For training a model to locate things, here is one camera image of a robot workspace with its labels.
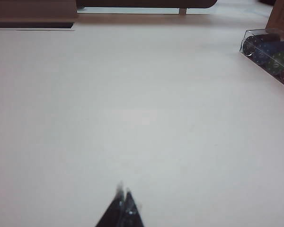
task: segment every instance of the poker chip case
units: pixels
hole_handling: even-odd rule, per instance
[[[278,29],[247,30],[240,52],[284,84],[283,37]]]

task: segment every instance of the blue poker chip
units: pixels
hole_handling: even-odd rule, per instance
[[[264,65],[276,51],[269,43],[259,44],[252,55],[253,61],[258,65]]]
[[[284,51],[284,41],[261,43],[253,53],[253,61],[258,65],[264,65],[271,59],[274,53],[281,51]]]

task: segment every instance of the table surface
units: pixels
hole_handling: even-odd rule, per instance
[[[239,53],[271,7],[0,31],[0,227],[284,227],[284,86]]]

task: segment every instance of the green poker chip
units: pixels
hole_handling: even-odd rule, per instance
[[[273,76],[277,76],[284,70],[284,51],[273,54],[266,63],[265,69]]]

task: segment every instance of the black tip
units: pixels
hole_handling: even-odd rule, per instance
[[[130,192],[126,195],[124,213],[120,227],[144,227],[137,206]]]
[[[124,206],[124,192],[123,190],[117,189],[115,198],[107,208],[106,212],[98,222],[96,227],[116,227],[122,217]]]

